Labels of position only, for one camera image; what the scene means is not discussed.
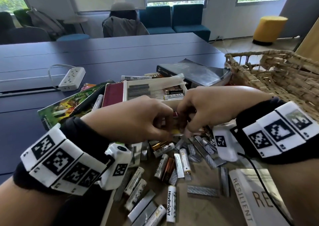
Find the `black cable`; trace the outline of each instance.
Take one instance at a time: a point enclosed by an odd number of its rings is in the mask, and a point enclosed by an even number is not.
[[[293,226],[293,224],[289,221],[289,219],[285,216],[285,214],[281,211],[281,209],[278,207],[278,205],[277,205],[277,204],[275,203],[275,201],[273,200],[272,196],[270,195],[270,193],[268,192],[267,188],[265,187],[265,184],[263,183],[263,181],[262,181],[262,179],[261,179],[261,177],[260,177],[260,175],[259,175],[259,173],[258,173],[258,171],[257,171],[257,169],[256,169],[256,167],[255,167],[255,165],[254,165],[253,162],[251,161],[251,159],[250,159],[248,156],[246,156],[246,155],[244,155],[244,154],[242,154],[242,153],[239,153],[239,152],[238,152],[237,154],[240,155],[240,156],[242,156],[242,157],[245,157],[245,158],[250,162],[250,164],[253,166],[253,168],[254,168],[254,170],[255,170],[257,176],[258,176],[258,179],[260,180],[261,185],[263,186],[265,192],[267,193],[267,195],[268,195],[269,199],[271,200],[271,202],[273,203],[273,205],[277,208],[277,210],[278,210],[278,211],[280,212],[280,214],[284,217],[284,219],[287,221],[287,223],[288,223],[290,226]]]
[[[13,172],[2,173],[2,174],[0,174],[0,176],[5,176],[5,175],[9,175],[9,174],[13,174]]]

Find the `electrical outlet socket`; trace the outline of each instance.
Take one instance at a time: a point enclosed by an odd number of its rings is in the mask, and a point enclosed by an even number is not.
[[[85,69],[81,67],[71,68],[62,79],[58,88],[61,91],[77,90],[84,78]]]

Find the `person's left hand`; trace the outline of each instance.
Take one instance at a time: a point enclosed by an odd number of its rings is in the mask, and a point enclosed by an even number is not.
[[[159,129],[163,118],[165,129]],[[169,131],[173,126],[173,109],[148,96],[94,110],[81,119],[114,142],[134,144],[145,140],[172,140]]]

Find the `black wristband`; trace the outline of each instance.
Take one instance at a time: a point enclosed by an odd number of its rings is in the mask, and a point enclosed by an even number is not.
[[[277,97],[274,97],[270,100],[263,101],[249,109],[242,111],[237,116],[236,123],[238,131],[236,134],[236,139],[244,148],[246,155],[257,158],[258,160],[267,164],[290,164],[312,158],[319,158],[319,152],[315,148],[317,146],[316,142],[319,139],[319,135],[312,137],[311,139],[307,140],[306,143],[291,150],[285,151],[280,155],[262,158],[242,130],[246,126],[255,123],[257,119],[260,119],[261,117],[269,114],[283,104],[285,104],[284,101]]]
[[[71,140],[77,147],[84,152],[93,156],[102,163],[107,163],[108,158],[105,151],[108,148],[109,141],[96,133],[86,123],[78,117],[67,119],[62,125],[60,130]],[[20,162],[13,174],[14,183],[27,190],[37,190],[50,195],[62,195],[64,192],[47,188],[38,180],[29,175],[22,162]]]

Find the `qr code-like marker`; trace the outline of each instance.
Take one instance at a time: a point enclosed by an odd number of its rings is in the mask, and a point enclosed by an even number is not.
[[[51,156],[49,156],[44,162],[43,165],[46,166],[50,171],[55,175],[60,175],[65,168],[67,168],[74,158],[66,153],[61,148],[58,148]]]
[[[261,130],[250,134],[248,137],[257,149],[272,146],[272,143]]]
[[[78,181],[83,177],[83,175],[89,170],[90,168],[82,163],[78,162],[75,164],[73,168],[71,168],[68,173],[63,177],[63,180],[72,182],[77,184]]]
[[[298,109],[286,115],[288,121],[292,123],[297,129],[302,130],[307,128],[312,122]]]
[[[79,182],[80,186],[89,188],[100,175],[99,172],[90,169],[90,171],[83,177],[83,179]]]
[[[295,132],[291,128],[289,128],[281,119],[267,125],[265,127],[265,130],[276,142],[295,135]]]
[[[55,144],[50,135],[47,135],[41,141],[39,141],[39,143],[32,147],[31,150],[35,158],[38,160],[54,145]]]
[[[113,176],[123,176],[128,164],[117,164]]]
[[[222,135],[215,136],[217,146],[227,147],[225,137]]]

